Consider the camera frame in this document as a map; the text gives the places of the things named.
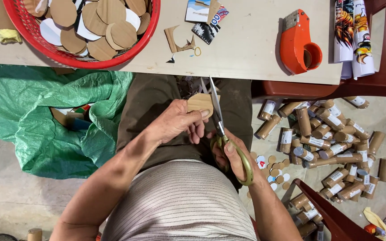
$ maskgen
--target yellow cloth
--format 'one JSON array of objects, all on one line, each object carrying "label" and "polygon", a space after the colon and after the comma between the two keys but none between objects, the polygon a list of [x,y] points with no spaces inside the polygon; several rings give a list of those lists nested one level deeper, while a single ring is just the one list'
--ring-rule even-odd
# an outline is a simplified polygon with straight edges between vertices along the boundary
[{"label": "yellow cloth", "polygon": [[19,32],[14,29],[0,29],[0,42],[9,43],[9,42],[22,42],[22,37]]},{"label": "yellow cloth", "polygon": [[[386,232],[386,224],[383,223],[381,218],[378,217],[374,212],[370,211],[370,208],[367,207],[363,211],[364,216],[366,217],[367,221],[369,221],[371,224],[375,225],[376,227],[380,227]],[[386,241],[386,234],[385,236],[377,236],[377,238]]]}]

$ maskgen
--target brown pants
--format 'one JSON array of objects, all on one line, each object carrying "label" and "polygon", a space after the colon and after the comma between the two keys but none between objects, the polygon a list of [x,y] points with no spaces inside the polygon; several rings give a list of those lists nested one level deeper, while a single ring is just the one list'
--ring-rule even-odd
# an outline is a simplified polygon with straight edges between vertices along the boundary
[{"label": "brown pants", "polygon": [[[250,151],[253,139],[251,80],[222,79],[216,85],[220,90],[218,94],[221,96],[224,127],[243,140]],[[118,127],[116,152],[142,132],[175,99],[181,99],[181,96],[174,76],[138,73],[127,93]],[[205,124],[205,133],[213,129],[215,127],[210,119]],[[210,140],[204,137],[199,144],[191,144],[188,134],[183,132],[168,143],[160,145],[141,170],[174,159],[201,160],[218,168],[212,156]],[[229,171],[226,176],[236,189],[241,187],[233,172]]]}]

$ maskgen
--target table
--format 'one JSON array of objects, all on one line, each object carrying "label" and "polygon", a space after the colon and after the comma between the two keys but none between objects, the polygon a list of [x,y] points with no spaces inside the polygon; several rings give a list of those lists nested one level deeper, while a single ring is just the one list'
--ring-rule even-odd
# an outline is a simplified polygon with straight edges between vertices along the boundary
[{"label": "table", "polygon": [[[333,51],[334,6],[328,1],[250,0],[244,3],[222,0],[221,3],[230,14],[221,21],[221,30],[211,45],[208,46],[195,35],[196,46],[202,52],[199,57],[189,57],[194,51],[186,50],[175,54],[174,64],[166,63],[172,53],[164,29],[180,25],[174,31],[174,38],[179,46],[183,46],[194,35],[191,31],[194,24],[184,21],[187,0],[163,0],[159,23],[148,45],[131,61],[110,70],[339,84],[342,65],[329,60],[329,51]],[[321,47],[323,62],[315,70],[290,76],[287,70],[282,69],[278,54],[275,54],[279,52],[279,44],[276,43],[282,29],[282,18],[298,8],[304,10],[310,18],[311,39]],[[0,63],[61,66],[27,42],[0,44]]]}]

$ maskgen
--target striped shirt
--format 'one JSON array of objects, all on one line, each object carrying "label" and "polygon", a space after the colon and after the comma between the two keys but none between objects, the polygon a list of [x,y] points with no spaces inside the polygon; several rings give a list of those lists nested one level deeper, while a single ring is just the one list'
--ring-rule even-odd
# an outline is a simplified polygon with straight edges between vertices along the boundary
[{"label": "striped shirt", "polygon": [[251,241],[250,217],[232,183],[197,160],[138,174],[108,218],[102,241]]}]

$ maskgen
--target person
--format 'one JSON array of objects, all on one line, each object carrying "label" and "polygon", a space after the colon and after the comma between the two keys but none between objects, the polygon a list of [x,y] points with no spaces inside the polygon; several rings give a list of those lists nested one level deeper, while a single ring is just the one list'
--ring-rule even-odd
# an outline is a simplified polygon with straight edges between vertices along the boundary
[{"label": "person", "polygon": [[[251,149],[251,80],[215,79],[225,132],[244,153]],[[187,112],[176,79],[136,74],[126,98],[116,155],[79,188],[56,223],[50,241],[257,240],[236,180],[246,179],[231,142],[210,147],[210,110]],[[212,153],[222,166],[222,173]],[[249,192],[258,236],[299,241],[300,234],[255,161]]]}]

